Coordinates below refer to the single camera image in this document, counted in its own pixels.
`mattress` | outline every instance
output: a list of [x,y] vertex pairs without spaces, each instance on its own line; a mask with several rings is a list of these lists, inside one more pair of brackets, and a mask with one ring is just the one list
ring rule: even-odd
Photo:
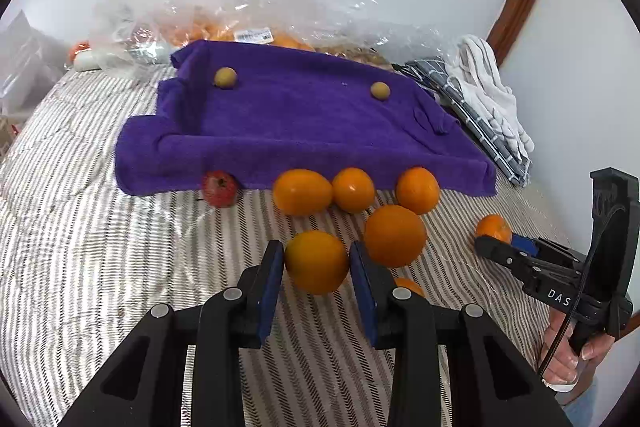
[[[40,104],[0,164],[0,369],[36,427],[60,421],[118,343],[154,304],[197,305],[259,263],[269,239],[326,230],[346,246],[367,214],[330,208],[309,217],[274,210],[268,190],[246,190],[231,208],[198,191],[134,197],[114,178],[114,144],[124,122],[153,114],[156,87],[100,71],[67,73]],[[535,187],[498,174],[497,196],[443,190],[423,220],[429,240],[408,267],[393,270],[436,305],[480,304],[535,364],[548,322],[503,267],[473,252],[472,230],[491,212],[515,232],[566,243]],[[378,192],[374,206],[393,201]],[[182,423],[190,420],[190,350]],[[358,319],[350,277],[328,296],[296,289],[285,272],[271,335],[241,350],[249,426],[384,426],[394,352],[374,351]],[[450,425],[446,353],[440,356],[443,425]]]

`small red fruit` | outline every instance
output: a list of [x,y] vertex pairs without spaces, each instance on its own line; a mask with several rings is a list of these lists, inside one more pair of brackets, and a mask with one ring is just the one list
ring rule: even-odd
[[211,206],[231,206],[236,199],[238,183],[225,171],[209,171],[202,178],[204,200]]

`metal screw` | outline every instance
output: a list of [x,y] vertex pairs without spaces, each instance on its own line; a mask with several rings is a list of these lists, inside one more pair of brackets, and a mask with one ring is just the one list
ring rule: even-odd
[[240,288],[227,288],[222,296],[227,301],[236,301],[242,297],[242,290]]
[[477,304],[468,304],[465,306],[465,313],[469,315],[469,317],[482,317],[484,310],[478,306]]
[[411,298],[411,290],[398,286],[398,288],[394,288],[394,290],[391,292],[391,295],[393,295],[399,301],[406,301],[407,299]]
[[169,312],[169,306],[166,304],[156,304],[153,308],[151,308],[151,316],[159,319],[164,317]]

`purple towel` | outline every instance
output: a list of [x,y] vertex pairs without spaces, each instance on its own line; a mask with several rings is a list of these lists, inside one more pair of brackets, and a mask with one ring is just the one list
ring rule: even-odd
[[[458,121],[411,79],[343,58],[276,46],[198,41],[172,57],[178,77],[158,86],[156,114],[127,120],[115,172],[127,194],[200,188],[221,169],[247,188],[270,188],[288,169],[331,180],[356,166],[376,188],[421,165],[440,187],[495,194],[495,169]],[[234,89],[216,71],[238,72]],[[386,82],[391,97],[369,88]]]

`white label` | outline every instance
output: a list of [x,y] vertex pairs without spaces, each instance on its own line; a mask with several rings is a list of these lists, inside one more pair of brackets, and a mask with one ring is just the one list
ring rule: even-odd
[[234,32],[234,40],[236,42],[248,42],[249,44],[269,44],[273,42],[273,35],[271,35],[271,30],[268,28],[241,30]]

